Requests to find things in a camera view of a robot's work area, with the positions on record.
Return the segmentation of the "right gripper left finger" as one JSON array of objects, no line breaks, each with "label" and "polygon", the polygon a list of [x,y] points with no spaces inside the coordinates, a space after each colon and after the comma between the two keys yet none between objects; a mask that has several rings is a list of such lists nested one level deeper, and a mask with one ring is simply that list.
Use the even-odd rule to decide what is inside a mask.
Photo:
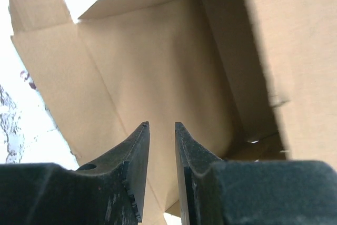
[{"label": "right gripper left finger", "polygon": [[73,222],[142,222],[150,124],[141,123],[117,146],[79,167]]}]

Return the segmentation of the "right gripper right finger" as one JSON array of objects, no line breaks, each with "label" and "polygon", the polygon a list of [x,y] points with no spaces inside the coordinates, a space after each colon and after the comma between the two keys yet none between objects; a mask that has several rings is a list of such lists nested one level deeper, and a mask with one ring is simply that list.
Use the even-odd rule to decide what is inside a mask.
[{"label": "right gripper right finger", "polygon": [[175,123],[175,153],[183,224],[223,224],[223,161]]}]

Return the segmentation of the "brown cardboard box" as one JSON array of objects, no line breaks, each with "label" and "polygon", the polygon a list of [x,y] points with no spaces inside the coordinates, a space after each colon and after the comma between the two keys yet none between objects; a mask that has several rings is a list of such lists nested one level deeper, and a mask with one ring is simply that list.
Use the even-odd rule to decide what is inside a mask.
[{"label": "brown cardboard box", "polygon": [[76,171],[39,175],[33,224],[181,217],[175,123],[223,161],[223,224],[336,224],[336,0],[9,0],[11,39],[81,166],[143,122],[142,222],[73,222]]}]

